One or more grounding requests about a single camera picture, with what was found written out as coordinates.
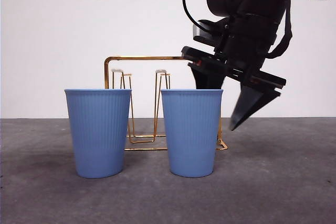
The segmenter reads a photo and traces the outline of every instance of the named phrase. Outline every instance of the concrete floor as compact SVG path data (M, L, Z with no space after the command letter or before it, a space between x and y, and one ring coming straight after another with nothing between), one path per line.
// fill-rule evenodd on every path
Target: concrete floor
M336 118L226 125L210 176L173 175L160 151L126 152L121 173L85 179L68 120L2 120L2 223L336 223Z

